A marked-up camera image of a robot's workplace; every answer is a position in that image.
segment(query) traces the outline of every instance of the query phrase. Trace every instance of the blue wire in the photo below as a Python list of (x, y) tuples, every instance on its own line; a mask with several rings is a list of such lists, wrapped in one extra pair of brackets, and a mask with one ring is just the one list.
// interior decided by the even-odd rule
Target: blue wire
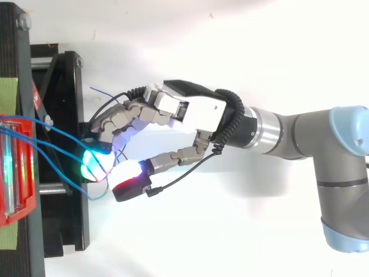
[[(55, 150), (59, 151), (60, 153), (62, 153), (62, 154), (64, 154), (64, 155), (66, 155), (66, 156), (68, 156), (68, 157), (71, 157), (72, 159), (76, 160), (76, 161), (77, 161), (77, 162), (79, 162), (80, 164), (85, 165), (85, 164), (84, 164), (84, 162), (83, 162), (80, 158), (78, 158), (78, 157), (76, 157), (75, 155), (73, 155), (73, 154), (71, 154), (71, 153), (69, 153), (69, 152), (67, 152), (67, 151), (63, 150), (62, 148), (57, 147), (57, 146), (56, 146), (56, 145), (54, 145), (54, 144), (48, 143), (48, 142), (43, 141), (43, 140), (38, 140), (38, 139), (33, 138), (33, 137), (25, 136), (25, 135), (23, 135), (23, 134), (21, 134), (21, 133), (19, 133), (19, 132), (17, 132), (17, 131), (13, 131), (13, 130), (10, 130), (10, 129), (8, 129), (8, 128), (4, 128), (4, 127), (1, 127), (1, 126), (0, 126), (0, 130), (4, 130), (4, 131), (6, 131), (6, 133), (7, 133), (7, 134), (9, 134), (10, 136), (15, 137), (15, 138), (19, 138), (19, 137), (21, 137), (21, 138), (23, 138), (23, 139), (32, 140), (32, 141), (34, 141), (34, 142), (36, 142), (36, 143), (43, 144), (43, 145), (46, 145), (46, 146), (48, 146), (48, 147), (51, 147), (51, 148), (53, 148), (53, 149), (55, 149)], [(91, 175), (95, 178), (96, 182), (98, 182), (99, 180), (96, 178), (96, 176), (94, 176), (94, 174), (93, 174), (93, 172), (91, 171), (91, 169), (90, 169), (87, 165), (85, 165), (85, 166), (86, 166), (86, 168), (88, 169), (88, 171), (91, 173)]]
[(112, 96), (111, 94), (108, 94), (108, 93), (106, 93), (106, 92), (103, 92), (103, 91), (101, 91), (101, 90), (99, 90), (99, 89), (97, 89), (97, 88), (90, 87), (90, 89), (93, 89), (94, 91), (100, 92), (100, 93), (105, 94), (105, 95), (107, 95), (107, 96), (110, 96), (110, 97), (112, 97), (112, 98), (114, 97), (114, 96)]
[[(2, 134), (6, 134), (6, 132), (0, 130), (0, 133)], [(18, 137), (17, 138), (18, 140), (21, 140), (27, 144), (29, 144), (30, 146), (34, 147), (37, 151), (39, 151), (39, 153), (41, 155), (44, 156), (44, 158), (46, 159), (46, 161), (49, 162), (50, 166), (55, 170), (56, 173), (58, 173), (58, 175), (64, 180), (66, 181), (69, 185), (71, 185), (72, 187), (74, 187), (75, 189), (79, 190), (81, 193), (83, 193), (88, 199), (90, 199), (91, 201), (95, 201), (95, 200), (98, 200), (98, 199), (101, 199), (102, 197), (105, 196), (105, 194), (107, 193), (107, 190), (104, 192), (103, 195), (99, 196), (99, 197), (96, 197), (96, 198), (91, 198), (87, 192), (85, 190), (83, 190), (83, 188), (81, 188), (80, 186), (78, 186), (77, 184), (75, 184), (74, 182), (72, 182), (70, 179), (68, 179), (67, 176), (65, 176), (58, 168), (57, 166), (50, 160), (50, 158), (46, 155), (46, 153), (41, 149), (39, 148), (36, 144), (33, 144), (33, 143), (30, 143), (28, 140), (26, 139), (23, 139), (23, 138), (20, 138)]]
[(55, 132), (59, 133), (59, 134), (63, 134), (64, 136), (70, 138), (71, 140), (75, 141), (76, 143), (78, 143), (80, 146), (82, 146), (83, 148), (85, 148), (87, 151), (90, 151), (91, 152), (91, 155), (93, 156), (93, 158), (95, 159), (95, 161), (97, 161), (97, 164), (99, 164), (99, 166), (101, 167), (101, 169), (106, 173), (108, 174), (108, 172), (106, 172), (106, 170), (104, 169), (104, 167), (101, 165), (99, 159), (95, 156), (95, 154), (93, 153), (93, 151), (87, 147), (84, 143), (82, 143), (80, 140), (78, 140), (77, 138), (71, 136), (70, 134), (64, 132), (64, 131), (61, 131), (60, 129), (54, 127), (54, 126), (51, 126), (49, 124), (46, 124), (45, 122), (41, 121), (41, 120), (38, 120), (38, 119), (35, 119), (35, 118), (32, 118), (32, 117), (26, 117), (26, 116), (23, 116), (23, 115), (5, 115), (5, 116), (2, 116), (0, 117), (0, 120), (4, 120), (4, 119), (14, 119), (14, 118), (21, 118), (21, 119), (26, 119), (26, 120), (30, 120), (30, 121), (33, 121), (35, 123), (38, 123), (38, 124), (41, 124), (43, 126), (46, 126), (46, 127), (49, 127), (51, 130), (54, 130)]

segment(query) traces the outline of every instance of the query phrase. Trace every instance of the metal screw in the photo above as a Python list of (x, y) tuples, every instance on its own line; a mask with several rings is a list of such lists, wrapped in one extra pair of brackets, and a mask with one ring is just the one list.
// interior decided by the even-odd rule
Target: metal screw
[(78, 68), (83, 68), (83, 59), (81, 57), (77, 57), (76, 64)]
[(18, 16), (17, 27), (23, 31), (29, 31), (32, 28), (32, 20), (28, 13), (21, 13)]
[[(54, 125), (54, 121), (51, 119), (51, 117), (47, 114), (47, 115), (45, 115), (45, 117), (44, 117), (44, 122), (46, 123), (46, 124), (49, 124), (49, 125), (51, 125), (51, 126), (53, 126)], [(45, 126), (45, 129), (46, 129), (46, 131), (50, 131), (51, 129), (49, 128), (49, 127), (47, 127), (47, 126)]]

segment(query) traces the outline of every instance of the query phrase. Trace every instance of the white wall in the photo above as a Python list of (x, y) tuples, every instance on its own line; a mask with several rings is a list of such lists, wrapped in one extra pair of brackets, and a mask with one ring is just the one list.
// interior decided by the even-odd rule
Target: white wall
[[(230, 89), (281, 114), (369, 105), (365, 0), (16, 2), (32, 16), (32, 43), (83, 56), (86, 119), (108, 99), (90, 86), (116, 94), (171, 78)], [(149, 158), (191, 139), (151, 128), (127, 155)], [(367, 254), (325, 243), (311, 159), (226, 148), (152, 199), (116, 203), (109, 194), (89, 207), (90, 247), (47, 259), (47, 276), (368, 275)]]

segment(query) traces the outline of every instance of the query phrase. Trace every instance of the transparent tube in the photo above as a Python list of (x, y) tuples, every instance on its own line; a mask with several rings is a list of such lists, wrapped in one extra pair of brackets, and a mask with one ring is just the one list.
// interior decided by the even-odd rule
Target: transparent tube
[[(16, 123), (0, 123), (0, 126), (16, 130)], [(0, 134), (0, 184), (2, 186), (5, 215), (12, 215), (20, 207), (19, 176), (17, 159), (17, 140), (14, 137)]]

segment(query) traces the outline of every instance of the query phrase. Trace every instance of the black coiled cable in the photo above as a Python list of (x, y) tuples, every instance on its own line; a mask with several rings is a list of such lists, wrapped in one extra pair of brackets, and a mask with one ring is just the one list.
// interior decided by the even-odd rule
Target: black coiled cable
[(134, 89), (131, 89), (130, 91), (127, 91), (127, 97), (129, 101), (144, 97), (145, 90), (146, 90), (146, 87), (141, 87), (141, 88), (134, 88)]
[(226, 89), (217, 89), (215, 92), (223, 95), (227, 99), (227, 102), (235, 109), (231, 121), (215, 139), (214, 149), (212, 149), (212, 152), (215, 155), (221, 155), (225, 144), (240, 125), (242, 117), (244, 116), (244, 106), (241, 98), (231, 91), (227, 91)]

